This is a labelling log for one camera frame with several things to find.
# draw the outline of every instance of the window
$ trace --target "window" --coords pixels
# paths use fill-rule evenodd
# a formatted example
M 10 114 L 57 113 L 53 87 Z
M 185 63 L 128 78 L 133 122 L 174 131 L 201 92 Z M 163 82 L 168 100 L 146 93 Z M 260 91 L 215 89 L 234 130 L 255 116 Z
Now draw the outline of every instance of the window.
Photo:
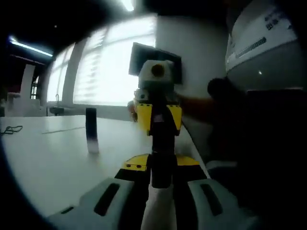
M 156 17 L 143 17 L 96 31 L 78 66 L 74 104 L 126 106 L 138 88 L 128 74 L 133 42 L 155 46 Z
M 47 102 L 62 101 L 65 75 L 74 45 L 63 50 L 53 63 L 48 83 Z
M 37 76 L 37 78 L 35 79 L 35 81 L 32 84 L 32 87 L 31 87 L 31 99 L 36 99 L 37 98 L 38 79 L 39 79 L 39 76 Z

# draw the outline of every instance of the ceiling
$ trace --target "ceiling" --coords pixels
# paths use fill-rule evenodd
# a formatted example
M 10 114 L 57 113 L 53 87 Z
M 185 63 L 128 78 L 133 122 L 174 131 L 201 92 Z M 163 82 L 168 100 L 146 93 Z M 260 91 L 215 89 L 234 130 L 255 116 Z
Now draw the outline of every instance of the ceiling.
M 7 35 L 14 35 L 20 42 L 55 55 L 96 27 L 149 12 L 225 22 L 222 1 L 206 1 L 204 4 L 203 1 L 189 0 L 187 4 L 178 0 L 136 0 L 133 12 L 128 12 L 120 0 L 19 0 L 8 4 Z M 14 48 L 9 52 L 25 55 L 20 50 Z

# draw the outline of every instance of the sink faucet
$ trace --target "sink faucet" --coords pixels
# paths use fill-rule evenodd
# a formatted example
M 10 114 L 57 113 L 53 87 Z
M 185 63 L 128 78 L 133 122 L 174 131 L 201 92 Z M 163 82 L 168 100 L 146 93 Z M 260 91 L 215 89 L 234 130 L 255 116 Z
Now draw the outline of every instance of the sink faucet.
M 56 94 L 56 99 L 57 99 L 57 107 L 59 106 L 59 95 Z

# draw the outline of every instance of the white table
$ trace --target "white table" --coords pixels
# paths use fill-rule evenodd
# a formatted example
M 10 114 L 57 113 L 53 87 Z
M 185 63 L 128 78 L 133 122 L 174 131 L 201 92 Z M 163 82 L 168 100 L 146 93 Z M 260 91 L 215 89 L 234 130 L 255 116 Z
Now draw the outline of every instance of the white table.
M 2 136 L 8 163 L 20 188 L 38 212 L 47 217 L 69 205 L 107 177 L 114 177 L 129 158 L 150 153 L 151 137 L 138 124 L 97 118 L 100 153 L 88 154 L 85 116 L 3 117 L 6 126 L 22 125 L 13 135 Z M 184 154 L 205 166 L 187 130 L 182 127 L 175 143 L 176 154 Z

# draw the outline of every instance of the black cable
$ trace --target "black cable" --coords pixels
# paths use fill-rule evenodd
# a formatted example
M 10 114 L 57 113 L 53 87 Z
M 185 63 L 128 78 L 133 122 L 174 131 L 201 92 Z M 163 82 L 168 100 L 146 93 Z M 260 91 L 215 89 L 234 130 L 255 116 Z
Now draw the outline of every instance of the black cable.
M 22 130 L 23 126 L 7 126 L 5 128 L 5 131 L 4 132 L 1 132 L 1 136 L 3 136 L 4 134 L 14 134 L 14 133 L 18 133 L 20 130 Z

